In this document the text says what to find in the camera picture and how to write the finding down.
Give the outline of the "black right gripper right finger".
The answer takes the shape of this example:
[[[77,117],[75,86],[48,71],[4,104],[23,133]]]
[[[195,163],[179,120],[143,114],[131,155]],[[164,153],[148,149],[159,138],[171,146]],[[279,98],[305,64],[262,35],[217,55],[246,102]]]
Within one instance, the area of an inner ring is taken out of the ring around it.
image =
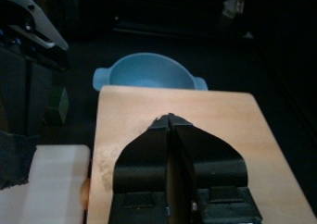
[[[261,224],[247,188],[242,155],[221,138],[170,114],[172,146],[183,181],[186,217],[191,224]]]

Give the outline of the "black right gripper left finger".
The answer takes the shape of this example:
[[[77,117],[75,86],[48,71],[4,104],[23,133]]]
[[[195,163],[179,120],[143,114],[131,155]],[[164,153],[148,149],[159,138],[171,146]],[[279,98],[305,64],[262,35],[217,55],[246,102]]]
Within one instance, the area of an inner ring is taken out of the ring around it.
[[[162,116],[116,159],[108,224],[168,224],[168,130]]]

